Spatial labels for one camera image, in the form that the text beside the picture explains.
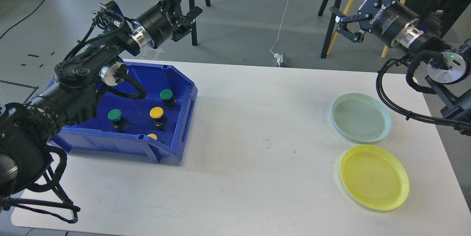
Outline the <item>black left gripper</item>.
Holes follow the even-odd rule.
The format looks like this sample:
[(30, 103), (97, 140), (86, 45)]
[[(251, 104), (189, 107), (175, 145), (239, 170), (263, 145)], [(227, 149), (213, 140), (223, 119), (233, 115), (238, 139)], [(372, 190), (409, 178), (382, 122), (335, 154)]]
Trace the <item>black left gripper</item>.
[(196, 17), (201, 13), (202, 9), (195, 6), (183, 15), (180, 1), (160, 0), (132, 19), (132, 38), (140, 48), (148, 45), (153, 49), (168, 39), (178, 42), (188, 34), (192, 42), (198, 42)]

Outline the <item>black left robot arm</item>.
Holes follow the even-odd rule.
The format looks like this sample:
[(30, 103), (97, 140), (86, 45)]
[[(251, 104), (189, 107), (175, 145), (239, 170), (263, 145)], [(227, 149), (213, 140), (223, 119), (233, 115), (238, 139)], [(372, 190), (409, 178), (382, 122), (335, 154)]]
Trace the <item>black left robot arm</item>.
[(123, 15), (114, 1), (101, 4), (84, 38), (54, 67), (50, 87), (29, 102), (1, 106), (1, 210), (35, 206), (68, 209), (76, 223), (80, 208), (60, 185), (67, 155), (48, 144), (65, 125), (74, 126), (98, 116), (106, 93), (143, 100), (147, 92), (120, 58), (124, 51), (138, 55), (148, 45), (158, 48), (191, 34), (202, 9), (195, 0), (159, 0), (135, 18)]

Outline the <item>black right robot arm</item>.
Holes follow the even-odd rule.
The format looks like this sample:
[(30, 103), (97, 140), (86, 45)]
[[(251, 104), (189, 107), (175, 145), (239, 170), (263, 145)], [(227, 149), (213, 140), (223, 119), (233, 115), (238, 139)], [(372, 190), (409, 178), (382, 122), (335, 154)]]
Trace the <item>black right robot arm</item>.
[[(470, 75), (470, 40), (458, 50), (438, 36), (439, 20), (433, 16), (426, 29), (419, 28), (419, 16), (399, 0), (365, 0), (357, 14), (346, 15), (338, 8), (330, 8), (337, 22), (336, 32), (353, 43), (360, 43), (370, 33), (384, 45), (398, 45), (405, 55), (388, 60), (376, 79), (380, 100), (407, 120), (450, 126), (462, 135), (470, 135), (470, 91), (460, 96), (447, 89)], [(441, 117), (418, 114), (400, 107), (387, 97), (382, 80), (394, 64), (407, 67), (406, 82), (415, 91), (437, 95), (445, 106)]]

